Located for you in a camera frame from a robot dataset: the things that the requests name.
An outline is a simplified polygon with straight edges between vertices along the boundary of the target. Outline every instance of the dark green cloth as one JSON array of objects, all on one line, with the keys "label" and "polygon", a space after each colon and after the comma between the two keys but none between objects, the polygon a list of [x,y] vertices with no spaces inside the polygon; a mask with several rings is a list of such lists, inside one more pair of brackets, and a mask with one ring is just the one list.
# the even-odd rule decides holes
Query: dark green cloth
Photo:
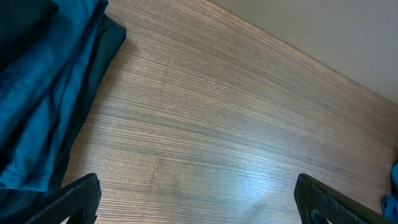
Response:
[{"label": "dark green cloth", "polygon": [[49,191],[33,192],[29,190],[0,189],[0,219],[31,205],[37,199],[60,188],[69,163],[70,149],[73,142],[90,111],[91,104],[106,69],[125,38],[126,29],[115,23],[108,16],[104,16],[97,31],[90,62],[84,74],[82,88],[76,99],[67,133],[56,158],[56,166]]},{"label": "dark green cloth", "polygon": [[0,69],[46,33],[58,9],[52,0],[0,0]]}]

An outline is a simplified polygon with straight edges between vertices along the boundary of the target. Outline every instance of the folded blue garment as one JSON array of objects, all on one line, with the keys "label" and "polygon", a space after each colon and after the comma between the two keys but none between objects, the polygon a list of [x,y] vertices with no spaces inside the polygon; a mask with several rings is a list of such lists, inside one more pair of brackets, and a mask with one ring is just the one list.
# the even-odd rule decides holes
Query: folded blue garment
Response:
[{"label": "folded blue garment", "polygon": [[398,222],[398,163],[391,169],[391,185],[392,194],[382,199],[381,210],[386,218]]},{"label": "folded blue garment", "polygon": [[47,191],[106,0],[58,0],[45,37],[0,73],[0,187]]}]

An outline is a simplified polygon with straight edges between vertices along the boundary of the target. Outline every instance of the folded clothing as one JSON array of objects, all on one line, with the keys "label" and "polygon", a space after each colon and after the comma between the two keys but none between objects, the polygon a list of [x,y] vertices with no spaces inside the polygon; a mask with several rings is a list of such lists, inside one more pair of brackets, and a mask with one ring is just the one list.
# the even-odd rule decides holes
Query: folded clothing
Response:
[{"label": "folded clothing", "polygon": [[49,31],[0,73],[0,85],[6,86],[0,100],[2,188],[48,190],[108,4],[55,2],[60,9]]},{"label": "folded clothing", "polygon": [[392,193],[381,200],[381,210],[386,218],[398,222],[398,163],[391,169],[391,185]]},{"label": "folded clothing", "polygon": [[58,9],[51,0],[0,1],[0,70],[44,36]]},{"label": "folded clothing", "polygon": [[108,16],[102,18],[72,117],[55,161],[49,191],[0,189],[0,219],[28,207],[38,199],[60,188],[67,170],[72,144],[89,113],[101,80],[125,38],[126,29],[124,27],[115,23]]}]

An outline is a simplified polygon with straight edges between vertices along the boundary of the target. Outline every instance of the wood grain surface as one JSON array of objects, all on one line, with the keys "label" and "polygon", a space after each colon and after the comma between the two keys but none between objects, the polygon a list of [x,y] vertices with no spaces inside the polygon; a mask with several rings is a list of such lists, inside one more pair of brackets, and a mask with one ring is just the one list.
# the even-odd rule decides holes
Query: wood grain surface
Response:
[{"label": "wood grain surface", "polygon": [[98,174],[96,223],[300,223],[302,172],[380,212],[398,106],[206,0],[106,13],[127,39],[64,180]]}]

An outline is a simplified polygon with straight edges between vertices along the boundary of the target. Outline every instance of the gray wall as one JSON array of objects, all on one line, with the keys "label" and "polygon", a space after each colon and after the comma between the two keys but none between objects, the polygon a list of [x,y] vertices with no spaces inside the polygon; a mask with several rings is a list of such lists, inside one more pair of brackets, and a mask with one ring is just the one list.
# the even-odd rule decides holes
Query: gray wall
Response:
[{"label": "gray wall", "polygon": [[213,0],[398,104],[398,0]]}]

